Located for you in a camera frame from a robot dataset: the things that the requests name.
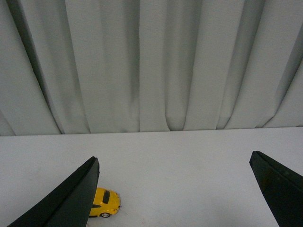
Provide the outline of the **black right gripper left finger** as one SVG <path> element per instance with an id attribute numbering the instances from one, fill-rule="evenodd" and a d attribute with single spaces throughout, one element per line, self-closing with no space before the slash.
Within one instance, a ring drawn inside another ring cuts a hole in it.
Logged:
<path id="1" fill-rule="evenodd" d="M 99 162 L 91 157 L 10 227 L 84 227 L 94 201 Z"/>

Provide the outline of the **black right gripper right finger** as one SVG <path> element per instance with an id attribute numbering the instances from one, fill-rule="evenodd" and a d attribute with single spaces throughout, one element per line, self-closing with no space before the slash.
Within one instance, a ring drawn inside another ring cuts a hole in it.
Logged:
<path id="1" fill-rule="evenodd" d="M 303 225 L 303 177 L 260 151 L 249 164 L 262 195 L 280 227 Z"/>

